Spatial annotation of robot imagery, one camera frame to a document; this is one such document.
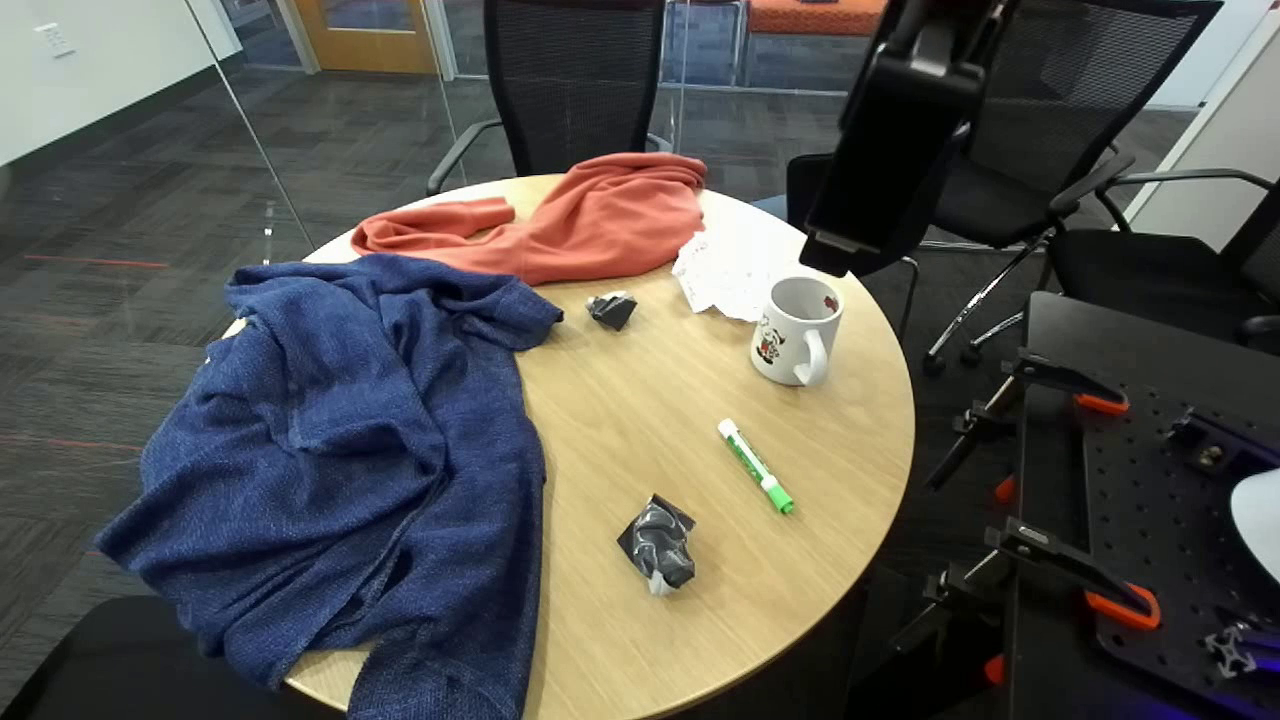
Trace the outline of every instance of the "red cloth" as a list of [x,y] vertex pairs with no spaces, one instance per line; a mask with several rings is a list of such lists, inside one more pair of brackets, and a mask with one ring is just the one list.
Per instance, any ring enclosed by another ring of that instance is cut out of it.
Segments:
[[612,151],[574,165],[530,222],[498,198],[441,199],[370,218],[351,244],[530,285],[641,278],[700,232],[700,190],[706,165],[693,155]]

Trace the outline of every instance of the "gray carpet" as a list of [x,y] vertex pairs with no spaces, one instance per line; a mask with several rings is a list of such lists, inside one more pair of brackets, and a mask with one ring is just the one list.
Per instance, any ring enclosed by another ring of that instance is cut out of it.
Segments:
[[[77,616],[135,580],[94,551],[97,529],[135,488],[135,448],[185,394],[199,351],[225,330],[220,289],[235,266],[296,260],[351,222],[420,198],[450,146],[450,121],[483,118],[483,86],[370,78],[235,72],[306,228],[293,228],[235,112],[212,82],[164,91],[0,175],[0,710]],[[708,184],[734,198],[780,194],[787,155],[832,146],[839,100],[824,98],[664,98],[683,151],[708,162]],[[507,175],[501,139],[455,184]],[[909,357],[959,307],[998,258],[926,253]],[[870,279],[902,307],[902,271]],[[921,459],[948,442],[948,421],[991,385],[987,367],[921,381]],[[1010,454],[971,463],[951,497],[911,523],[906,569],[930,569],[987,515],[983,483]],[[793,658],[700,714],[839,716],[853,667],[857,606]]]

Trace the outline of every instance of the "mug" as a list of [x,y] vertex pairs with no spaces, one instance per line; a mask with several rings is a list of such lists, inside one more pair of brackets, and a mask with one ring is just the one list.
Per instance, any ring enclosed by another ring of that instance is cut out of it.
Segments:
[[753,367],[777,385],[818,385],[832,367],[846,301],[818,278],[783,278],[753,331]]

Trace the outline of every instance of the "green marker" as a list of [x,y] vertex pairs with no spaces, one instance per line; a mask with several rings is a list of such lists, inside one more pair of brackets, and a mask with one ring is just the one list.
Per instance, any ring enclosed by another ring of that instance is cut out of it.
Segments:
[[737,431],[734,421],[720,421],[720,436],[734,448],[734,456],[747,470],[747,478],[765,488],[770,504],[783,515],[793,515],[797,497],[774,478],[774,470],[753,454],[744,431]]

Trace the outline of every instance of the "blue cloth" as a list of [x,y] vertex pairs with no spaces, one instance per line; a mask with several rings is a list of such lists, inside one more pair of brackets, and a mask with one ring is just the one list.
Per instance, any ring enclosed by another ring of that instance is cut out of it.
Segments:
[[427,260],[246,269],[100,551],[281,686],[377,642],[356,716],[521,716],[546,456],[513,351],[561,307]]

